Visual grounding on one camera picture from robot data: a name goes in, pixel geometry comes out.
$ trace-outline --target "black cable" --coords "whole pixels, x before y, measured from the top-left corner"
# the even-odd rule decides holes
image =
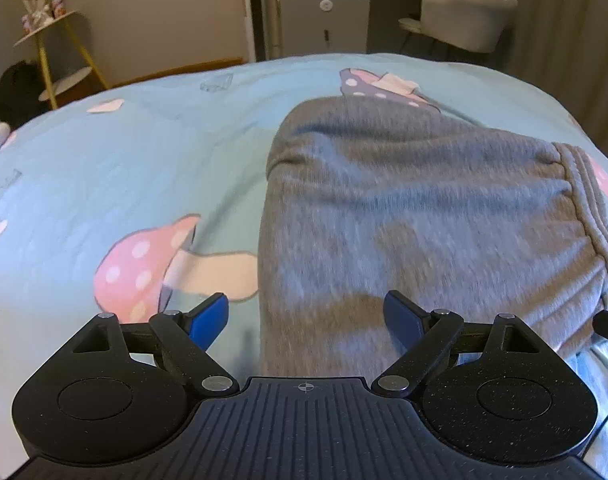
[[[590,440],[588,441],[588,444],[586,444],[586,449],[584,449],[584,452],[581,454],[581,459],[583,460],[584,457],[586,456],[586,453],[589,452],[590,448],[592,447],[592,445],[595,443],[595,440],[597,439],[597,437],[599,436],[599,433],[601,433],[601,430],[603,430],[606,427],[606,424],[608,423],[608,414],[606,415],[606,418],[604,419],[604,421],[599,425],[599,427],[597,428],[597,431],[595,433],[592,434],[592,437],[590,438]]]

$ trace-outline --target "drawer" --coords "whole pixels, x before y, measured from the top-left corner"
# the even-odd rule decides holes
[[[335,52],[365,54],[370,0],[279,0],[281,54],[306,56]]]

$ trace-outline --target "bed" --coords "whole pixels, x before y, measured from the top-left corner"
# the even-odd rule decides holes
[[[26,460],[10,416],[15,393],[102,310],[138,322],[222,290],[230,320],[209,353],[241,382],[257,373],[267,153],[292,108],[342,93],[438,103],[465,120],[580,146],[608,213],[608,160],[570,114],[526,83],[464,64],[285,59],[113,89],[50,112],[0,150],[0,478]],[[88,111],[104,102],[116,109]],[[568,363],[606,420],[608,342]],[[585,458],[608,478],[608,419]]]

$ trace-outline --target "ribbed black surface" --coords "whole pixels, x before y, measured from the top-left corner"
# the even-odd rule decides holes
[[[306,383],[312,388],[302,386]],[[204,402],[177,439],[136,462],[75,468],[39,458],[14,478],[588,480],[599,476],[576,459],[537,468],[504,468],[466,458],[440,443],[410,403],[375,396],[358,379],[260,378],[236,397]]]

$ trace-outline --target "gray curtain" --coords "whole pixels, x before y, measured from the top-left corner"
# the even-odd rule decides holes
[[[507,72],[557,98],[608,156],[608,0],[519,0]]]

